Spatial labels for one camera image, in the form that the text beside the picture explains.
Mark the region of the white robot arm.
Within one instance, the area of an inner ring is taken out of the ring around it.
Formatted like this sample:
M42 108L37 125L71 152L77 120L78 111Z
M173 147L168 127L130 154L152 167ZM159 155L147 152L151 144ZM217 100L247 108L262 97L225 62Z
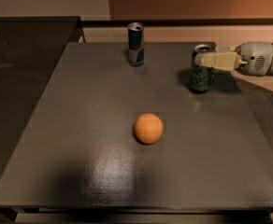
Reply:
M222 71L238 70L247 76L273 75L273 43L246 42L239 46L198 45L194 63Z

